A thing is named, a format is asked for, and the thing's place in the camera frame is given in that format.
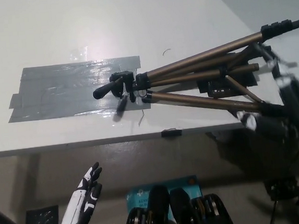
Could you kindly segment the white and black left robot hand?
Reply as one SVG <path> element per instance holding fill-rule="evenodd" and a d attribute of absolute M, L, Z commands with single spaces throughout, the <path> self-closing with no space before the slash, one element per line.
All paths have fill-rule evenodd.
<path fill-rule="evenodd" d="M 88 224 L 101 195 L 102 184 L 98 183 L 102 168 L 96 162 L 84 174 L 73 192 L 61 224 Z"/>

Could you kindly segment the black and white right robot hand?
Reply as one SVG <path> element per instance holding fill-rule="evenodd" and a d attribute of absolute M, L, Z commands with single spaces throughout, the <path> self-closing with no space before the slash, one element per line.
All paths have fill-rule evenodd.
<path fill-rule="evenodd" d="M 283 102 L 279 108 L 263 102 L 264 111 L 259 113 L 247 110 L 233 111 L 243 126 L 266 137 L 283 140 L 299 137 L 299 80 L 289 72 L 288 65 L 263 44 L 254 43 L 253 48 L 263 57 L 279 88 Z"/>

